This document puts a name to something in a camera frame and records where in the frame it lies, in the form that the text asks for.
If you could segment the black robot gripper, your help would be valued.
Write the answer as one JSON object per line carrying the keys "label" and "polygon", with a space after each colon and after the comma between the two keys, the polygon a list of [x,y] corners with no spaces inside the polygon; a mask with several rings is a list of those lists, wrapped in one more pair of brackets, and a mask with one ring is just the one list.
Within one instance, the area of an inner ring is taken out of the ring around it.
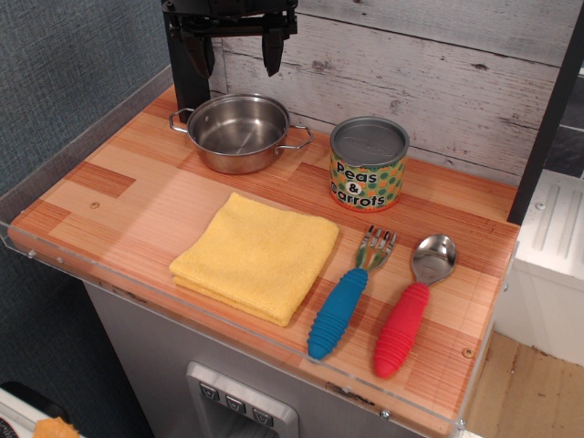
{"label": "black robot gripper", "polygon": [[297,1],[277,0],[174,0],[164,1],[162,11],[203,78],[214,71],[210,38],[258,36],[262,36],[266,73],[272,77],[280,69],[284,41],[297,33],[297,5]]}

